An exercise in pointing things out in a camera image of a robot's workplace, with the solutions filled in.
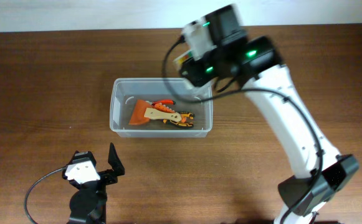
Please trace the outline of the coloured screwdriver set box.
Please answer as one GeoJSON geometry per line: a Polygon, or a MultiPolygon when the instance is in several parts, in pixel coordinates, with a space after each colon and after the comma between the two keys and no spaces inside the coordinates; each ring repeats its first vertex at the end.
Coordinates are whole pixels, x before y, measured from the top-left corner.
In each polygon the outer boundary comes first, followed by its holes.
{"type": "Polygon", "coordinates": [[[177,70],[180,70],[181,67],[183,66],[183,63],[189,60],[190,58],[193,58],[193,54],[191,50],[188,50],[183,54],[181,54],[179,57],[175,58],[173,60],[173,64],[177,70]]]}

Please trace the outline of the orange scraper wooden handle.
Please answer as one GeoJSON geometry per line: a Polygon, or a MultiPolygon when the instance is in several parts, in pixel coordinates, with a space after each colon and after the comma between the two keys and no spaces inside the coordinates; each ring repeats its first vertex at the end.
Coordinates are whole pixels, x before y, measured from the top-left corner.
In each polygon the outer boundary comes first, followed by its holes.
{"type": "Polygon", "coordinates": [[[181,115],[175,113],[165,113],[154,108],[154,106],[145,100],[137,100],[131,115],[129,125],[142,125],[150,120],[168,119],[172,121],[181,121],[181,115]]]}

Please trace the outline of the yellow black long-nose pliers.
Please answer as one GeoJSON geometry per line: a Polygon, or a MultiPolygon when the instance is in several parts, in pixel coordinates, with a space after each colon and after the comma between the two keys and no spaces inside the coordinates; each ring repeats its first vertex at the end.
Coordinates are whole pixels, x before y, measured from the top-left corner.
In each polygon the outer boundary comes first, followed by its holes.
{"type": "Polygon", "coordinates": [[[195,117],[194,113],[182,111],[182,112],[180,112],[180,115],[181,115],[181,121],[172,121],[172,120],[164,119],[163,122],[164,122],[164,124],[169,124],[169,125],[175,126],[177,128],[182,128],[182,129],[191,129],[194,127],[193,122],[188,122],[188,119],[191,119],[191,120],[194,119],[194,117],[195,117]]]}

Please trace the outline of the red handled cutting pliers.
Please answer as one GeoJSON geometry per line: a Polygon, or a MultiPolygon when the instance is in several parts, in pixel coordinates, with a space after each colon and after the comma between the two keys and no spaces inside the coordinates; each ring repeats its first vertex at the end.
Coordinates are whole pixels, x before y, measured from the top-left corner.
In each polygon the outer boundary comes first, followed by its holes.
{"type": "Polygon", "coordinates": [[[158,100],[151,103],[153,106],[156,104],[162,104],[162,105],[175,105],[176,102],[174,100],[158,100]]]}

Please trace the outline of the orange perforated bar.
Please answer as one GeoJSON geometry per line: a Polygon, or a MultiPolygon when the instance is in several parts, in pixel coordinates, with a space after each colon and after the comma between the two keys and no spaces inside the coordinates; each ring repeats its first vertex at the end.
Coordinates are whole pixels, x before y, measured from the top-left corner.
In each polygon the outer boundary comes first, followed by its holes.
{"type": "Polygon", "coordinates": [[[166,105],[163,105],[162,103],[156,103],[154,105],[154,108],[165,113],[175,113],[175,110],[168,108],[166,105]]]}

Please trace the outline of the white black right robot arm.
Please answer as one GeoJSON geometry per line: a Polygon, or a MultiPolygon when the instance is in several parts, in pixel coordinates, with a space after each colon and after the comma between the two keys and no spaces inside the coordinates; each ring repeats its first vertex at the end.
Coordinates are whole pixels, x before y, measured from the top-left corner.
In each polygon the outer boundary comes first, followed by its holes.
{"type": "Polygon", "coordinates": [[[359,164],[324,136],[272,40],[249,39],[231,5],[186,24],[181,40],[189,52],[175,60],[180,75],[195,87],[225,78],[237,83],[280,141],[293,174],[278,186],[283,209],[275,223],[314,223],[359,164]]]}

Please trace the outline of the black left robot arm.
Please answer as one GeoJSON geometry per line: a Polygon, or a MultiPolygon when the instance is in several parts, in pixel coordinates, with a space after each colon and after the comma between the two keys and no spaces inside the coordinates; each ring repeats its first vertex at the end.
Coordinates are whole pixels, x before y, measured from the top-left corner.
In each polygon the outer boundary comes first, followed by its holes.
{"type": "Polygon", "coordinates": [[[69,184],[77,189],[69,202],[69,223],[107,222],[106,187],[117,183],[118,177],[125,174],[125,168],[112,143],[108,151],[108,164],[111,168],[98,172],[96,163],[92,152],[75,151],[62,172],[62,178],[68,180],[69,184]]]}

